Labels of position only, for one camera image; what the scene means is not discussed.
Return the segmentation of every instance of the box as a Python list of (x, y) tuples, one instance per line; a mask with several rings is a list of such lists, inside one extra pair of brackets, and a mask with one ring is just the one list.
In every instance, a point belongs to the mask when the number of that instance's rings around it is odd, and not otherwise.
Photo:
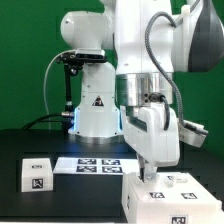
[(129, 223), (224, 223), (221, 201), (188, 173), (157, 173), (145, 183), (124, 175), (122, 206)]
[(50, 159), (23, 159), (22, 192), (52, 191), (53, 173)]

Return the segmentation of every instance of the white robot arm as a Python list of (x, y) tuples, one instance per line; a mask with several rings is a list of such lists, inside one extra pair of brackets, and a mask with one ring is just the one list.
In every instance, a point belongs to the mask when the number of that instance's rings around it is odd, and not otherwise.
[(114, 11), (114, 1), (105, 1), (104, 13), (69, 12), (61, 22), (62, 36), (74, 49), (70, 56), (78, 66), (81, 63), (83, 71), (81, 102), (75, 109), (74, 127), (69, 130), (69, 136), (77, 141), (123, 141), (115, 105), (115, 69), (101, 60), (106, 58), (104, 49), (113, 49)]
[[(184, 121), (172, 73), (214, 67), (224, 55), (223, 27), (210, 0), (188, 4), (179, 17), (173, 17), (170, 0), (116, 3), (116, 97), (122, 105), (125, 140), (139, 154), (148, 173), (178, 163), (179, 135), (180, 140), (195, 146), (207, 135), (203, 126)], [(177, 97), (179, 131), (174, 111), (170, 108), (167, 112), (161, 100), (163, 96), (172, 103), (172, 91)]]

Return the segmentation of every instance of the table surface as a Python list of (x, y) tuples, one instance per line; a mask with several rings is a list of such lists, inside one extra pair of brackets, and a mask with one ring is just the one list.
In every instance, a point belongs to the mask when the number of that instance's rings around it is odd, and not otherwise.
[[(204, 149), (196, 149), (186, 144), (180, 146), (179, 164), (175, 167), (159, 168), (158, 172), (188, 172), (218, 200), (224, 202), (224, 161)], [(91, 209), (83, 212), (85, 205), (82, 204), (83, 197), (80, 196), (85, 192), (85, 200), (88, 201), (90, 193), (98, 192), (102, 201), (111, 200), (111, 203), (116, 204), (115, 198), (121, 194), (121, 176), (59, 175), (54, 178), (56, 182), (52, 192), (21, 193), (22, 159), (49, 158), (54, 167), (58, 157), (133, 159), (135, 152), (126, 143), (91, 145), (74, 142), (60, 131), (1, 130), (0, 221), (126, 222), (121, 204), (112, 208), (111, 215), (106, 206), (99, 205), (105, 215), (97, 216), (94, 214), (98, 214), (95, 207), (100, 204), (99, 201), (89, 203)], [(86, 193), (85, 186), (91, 186), (92, 183), (102, 189), (98, 191), (92, 187)]]

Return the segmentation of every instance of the white cube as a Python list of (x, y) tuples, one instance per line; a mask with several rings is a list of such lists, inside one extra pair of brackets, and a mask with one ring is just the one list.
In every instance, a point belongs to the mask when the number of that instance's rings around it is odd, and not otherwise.
[(124, 175), (122, 205), (129, 223), (224, 224), (221, 201), (188, 173), (157, 173), (145, 183)]
[(52, 191), (53, 173), (50, 159), (23, 159), (22, 192)]

